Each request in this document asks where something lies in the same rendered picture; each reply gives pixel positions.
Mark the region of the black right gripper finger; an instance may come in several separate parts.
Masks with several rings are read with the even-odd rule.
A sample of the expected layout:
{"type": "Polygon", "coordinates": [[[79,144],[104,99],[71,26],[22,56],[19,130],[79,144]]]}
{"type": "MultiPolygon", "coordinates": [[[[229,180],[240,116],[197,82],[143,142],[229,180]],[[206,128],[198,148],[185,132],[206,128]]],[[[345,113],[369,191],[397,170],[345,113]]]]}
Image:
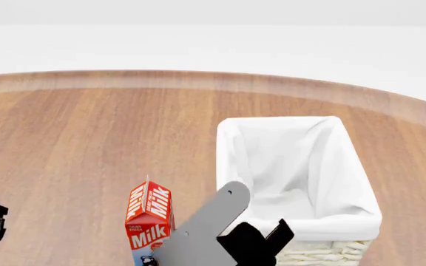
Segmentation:
{"type": "Polygon", "coordinates": [[[278,254],[292,239],[294,232],[284,219],[279,221],[277,227],[266,237],[266,247],[270,254],[278,254]]]}
{"type": "Polygon", "coordinates": [[[218,236],[221,245],[260,245],[266,243],[265,237],[253,225],[241,222],[228,234],[218,236]]]}

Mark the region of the wicker basket with white liner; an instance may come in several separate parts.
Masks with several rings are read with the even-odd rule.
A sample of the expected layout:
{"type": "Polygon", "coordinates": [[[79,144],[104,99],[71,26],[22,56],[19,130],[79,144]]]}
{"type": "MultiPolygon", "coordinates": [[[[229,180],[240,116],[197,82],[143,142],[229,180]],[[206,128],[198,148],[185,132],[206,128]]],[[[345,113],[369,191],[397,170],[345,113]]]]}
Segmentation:
{"type": "Polygon", "coordinates": [[[217,126],[216,184],[247,186],[237,222],[269,234],[286,221],[297,241],[370,241],[382,213],[338,117],[238,117],[217,126]]]}

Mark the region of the red and white milk carton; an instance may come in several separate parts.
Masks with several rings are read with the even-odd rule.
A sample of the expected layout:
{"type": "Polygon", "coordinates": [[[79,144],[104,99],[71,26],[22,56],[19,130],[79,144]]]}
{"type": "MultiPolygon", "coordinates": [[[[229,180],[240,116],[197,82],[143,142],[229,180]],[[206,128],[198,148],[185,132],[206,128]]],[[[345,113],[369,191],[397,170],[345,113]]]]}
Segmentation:
{"type": "Polygon", "coordinates": [[[172,192],[149,179],[133,188],[124,224],[135,266],[159,266],[153,252],[175,230],[172,192]]]}

